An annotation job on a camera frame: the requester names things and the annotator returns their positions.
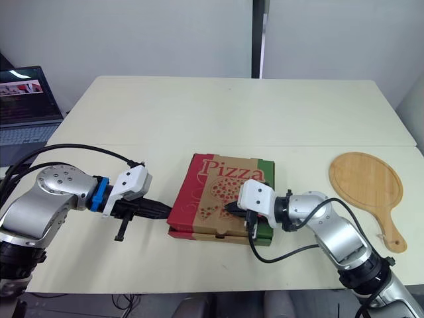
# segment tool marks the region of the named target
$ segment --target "stacked pizza box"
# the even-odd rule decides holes
[[[240,186],[249,179],[274,188],[274,162],[194,154],[168,218],[169,234],[179,239],[248,244],[244,219],[224,206],[237,201]],[[272,235],[265,218],[260,218],[255,244],[269,246]]]

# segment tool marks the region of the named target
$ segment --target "white wall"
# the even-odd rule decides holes
[[[424,154],[424,73],[396,109],[396,113]]]
[[[263,78],[374,80],[396,108],[423,70],[423,0],[270,1]]]
[[[0,51],[63,111],[100,75],[250,77],[252,0],[0,0]]]

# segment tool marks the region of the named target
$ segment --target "laptop screen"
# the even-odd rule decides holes
[[[0,71],[0,126],[62,119],[40,66]]]

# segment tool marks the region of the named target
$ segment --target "wooden cutting board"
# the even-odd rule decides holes
[[[396,253],[406,250],[407,244],[390,215],[403,195],[402,182],[392,167],[370,154],[347,152],[331,163],[329,177],[339,196],[373,214],[389,250]]]

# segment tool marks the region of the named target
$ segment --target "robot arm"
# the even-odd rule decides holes
[[[277,197],[274,190],[258,181],[248,180],[240,189],[237,205],[267,218],[271,227],[282,224],[293,231],[318,206],[328,199],[309,191],[303,195]],[[372,317],[424,317],[424,311],[390,270],[390,259],[383,259],[368,240],[328,203],[322,206],[307,226],[318,245],[336,266],[341,283],[354,291],[361,303],[377,294],[367,310]]]
[[[8,208],[0,225],[0,297],[17,297],[31,272],[46,259],[45,248],[65,223],[70,209],[90,209],[122,219],[115,240],[122,241],[133,216],[166,219],[170,207],[143,198],[152,176],[142,166],[125,170],[115,186],[67,165],[43,169],[33,187]]]

